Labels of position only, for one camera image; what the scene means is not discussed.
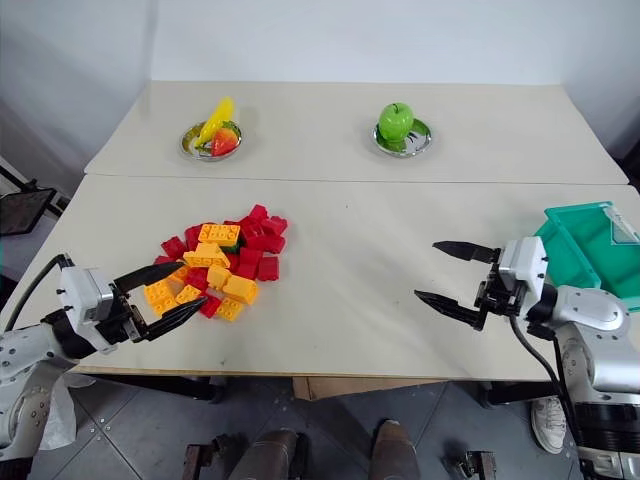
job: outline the strawberry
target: strawberry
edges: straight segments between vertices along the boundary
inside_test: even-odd
[[[238,135],[230,128],[220,128],[211,142],[211,155],[214,157],[229,153],[238,145]]]

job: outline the person's leg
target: person's leg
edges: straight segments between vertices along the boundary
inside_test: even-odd
[[[416,450],[400,424],[387,420],[378,430],[369,480],[418,480]]]
[[[292,430],[262,435],[242,456],[229,480],[287,480],[297,437]]]
[[[531,428],[538,443],[547,452],[562,452],[567,422],[558,397],[539,398],[531,402]]]

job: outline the yellow building block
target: yellow building block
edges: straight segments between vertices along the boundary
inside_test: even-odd
[[[176,302],[173,299],[173,297],[171,297],[163,300],[160,303],[156,303],[155,305],[152,305],[151,308],[153,308],[153,311],[156,313],[156,315],[161,317],[164,314],[164,312],[166,312],[167,310],[171,310],[172,308],[177,306],[178,306],[178,302]]]
[[[176,295],[176,301],[181,304],[187,303],[198,298],[201,293],[202,292],[193,285],[185,285],[182,291]]]
[[[253,280],[231,275],[222,291],[234,300],[251,305],[258,295],[258,286]]]
[[[238,243],[238,235],[240,235],[240,225],[205,223],[200,229],[198,241],[217,243],[221,247],[233,247]]]
[[[167,310],[176,307],[178,304],[173,298],[173,293],[169,287],[169,282],[166,278],[159,282],[147,285],[144,287],[144,297],[153,309],[153,311],[162,316]]]
[[[183,257],[190,267],[219,265],[223,268],[229,268],[231,265],[217,243],[199,243],[195,252],[184,252]]]
[[[235,322],[240,312],[244,310],[244,305],[235,301],[233,298],[225,297],[216,310],[216,315],[230,322]]]
[[[184,266],[180,267],[178,270],[169,275],[171,280],[175,280],[178,283],[184,283],[184,280],[187,278],[187,274],[189,273],[189,267]]]
[[[227,283],[230,276],[231,272],[226,268],[222,268],[219,265],[211,265],[207,272],[207,282],[209,282],[211,288],[222,290],[222,287]]]

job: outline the table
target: table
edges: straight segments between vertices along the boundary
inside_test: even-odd
[[[236,101],[241,148],[183,158],[178,140],[218,100]],[[370,138],[404,101],[433,129],[397,160]],[[273,180],[626,184],[560,86],[151,82],[86,173]]]
[[[256,202],[291,227],[281,280],[264,284],[235,324],[197,316],[154,342],[93,355],[83,371],[304,374],[542,380],[505,319],[485,331],[437,314],[413,289],[470,305],[487,265],[431,248],[438,240],[498,247],[532,234],[546,207],[612,200],[640,225],[632,187],[370,183],[89,175],[0,315],[54,254],[112,277],[153,261],[159,243],[205,220],[244,215]],[[59,308],[51,274],[18,326]],[[132,300],[151,321],[140,291]],[[637,323],[631,335],[640,344]],[[535,341],[547,358],[550,343]]]

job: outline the green apple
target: green apple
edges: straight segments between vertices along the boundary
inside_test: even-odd
[[[387,105],[380,114],[378,130],[380,135],[389,142],[404,140],[413,126],[413,112],[404,103]]]

